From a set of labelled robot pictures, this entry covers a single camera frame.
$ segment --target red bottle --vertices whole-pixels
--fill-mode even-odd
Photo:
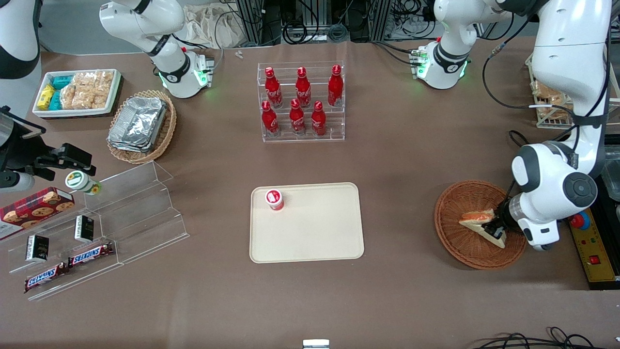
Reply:
[[[312,112],[312,132],[314,136],[319,138],[325,135],[325,112],[323,111],[323,103],[314,102],[314,111]]]
[[[332,107],[342,107],[342,90],[345,86],[344,81],[342,81],[342,67],[338,64],[332,67],[332,76],[329,78],[329,83],[327,83],[327,90],[329,94],[327,95],[327,102]]]
[[[271,109],[271,104],[268,101],[264,101],[261,105],[263,109],[263,124],[267,131],[268,137],[277,137],[280,135],[280,127],[278,126],[278,120],[275,115],[275,111]]]
[[[297,83],[295,84],[297,90],[297,98],[301,103],[302,108],[310,106],[310,81],[306,77],[306,69],[304,67],[297,68]]]
[[[267,98],[271,102],[274,108],[282,106],[282,90],[280,89],[280,82],[275,77],[273,68],[265,68],[265,76],[267,80],[265,82],[265,89],[267,90]]]
[[[293,98],[291,101],[291,112],[288,116],[291,118],[293,133],[298,136],[303,136],[306,134],[306,125],[304,125],[304,111],[300,109],[299,99]]]

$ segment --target cookie box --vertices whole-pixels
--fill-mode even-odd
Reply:
[[[108,93],[108,99],[105,103],[105,107],[97,108],[97,109],[65,109],[59,111],[44,111],[37,107],[37,101],[43,93],[43,89],[47,84],[51,83],[53,78],[56,76],[69,76],[75,75],[76,73],[83,72],[95,72],[96,70],[68,70],[68,71],[51,71],[49,73],[45,73],[43,77],[43,81],[41,82],[41,87],[39,87],[39,91],[37,93],[37,98],[35,99],[35,103],[32,106],[32,113],[41,119],[75,119],[82,117],[101,117],[101,116],[113,116],[111,114],[112,109],[115,109],[117,97],[120,93],[120,86],[122,84],[122,75],[116,69],[103,69],[105,71],[114,72],[114,77],[112,78],[112,85],[110,87],[110,92]]]
[[[73,196],[49,187],[0,209],[0,240],[75,206]]]

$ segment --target snickers bar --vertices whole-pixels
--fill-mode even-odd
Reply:
[[[112,242],[108,242],[105,245],[95,247],[92,250],[88,250],[84,253],[80,253],[77,256],[69,257],[69,268],[73,268],[76,264],[86,263],[100,256],[109,255],[113,253]]]
[[[47,271],[44,271],[42,273],[40,273],[39,275],[36,275],[30,279],[27,279],[25,282],[25,291],[24,293],[28,292],[29,290],[44,284],[50,280],[53,280],[59,276],[61,276],[62,274],[66,274],[69,272],[69,267],[67,266],[67,264],[65,262],[60,262],[57,266],[55,266],[52,269],[49,269]]]

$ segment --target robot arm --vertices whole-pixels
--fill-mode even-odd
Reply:
[[[441,40],[421,46],[415,53],[420,64],[417,78],[436,89],[456,84],[478,33],[474,23],[491,23],[510,18],[495,0],[436,0],[435,17],[443,24]]]
[[[20,79],[39,59],[42,0],[0,0],[0,79]]]
[[[192,97],[207,86],[205,56],[183,51],[172,37],[185,24],[183,8],[176,0],[108,2],[99,9],[99,20],[110,35],[136,45],[151,57],[173,96]]]
[[[529,244],[540,250],[559,240],[556,220],[586,209],[598,193],[592,178],[599,175],[605,160],[609,105],[605,43],[611,0],[498,2],[528,16],[536,11],[540,25],[533,73],[546,86],[568,94],[575,115],[580,116],[574,118],[578,126],[566,141],[525,145],[512,162],[523,192],[501,207],[500,215],[508,225],[516,223]],[[575,64],[575,57],[584,63]]]

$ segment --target table surface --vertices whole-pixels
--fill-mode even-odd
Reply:
[[[465,77],[447,91],[412,80],[406,65],[370,44],[243,49],[243,60],[227,51],[212,88],[173,99],[177,128],[158,159],[175,176],[172,202],[191,237],[40,302],[26,300],[23,281],[0,273],[0,347],[299,348],[302,339],[328,338],[334,348],[466,348],[505,332],[547,338],[552,325],[599,347],[617,345],[620,293],[587,291],[566,227],[551,251],[528,248],[498,271],[460,264],[435,233],[435,201],[449,185],[483,179],[508,187],[518,150],[508,130],[532,142],[557,134],[537,129],[532,110],[488,97],[481,68],[496,42],[479,41]],[[523,62],[532,47],[532,38],[514,39],[489,64],[501,100],[531,102]],[[44,71],[116,68],[126,79],[122,100],[162,89],[144,54],[42,60]],[[346,141],[264,144],[257,64],[321,60],[346,62]],[[47,144],[92,153],[96,179],[132,167],[107,149],[110,118],[29,117],[48,127]],[[66,173],[57,173],[62,187]],[[347,181],[360,190],[361,258],[250,260],[254,188]]]

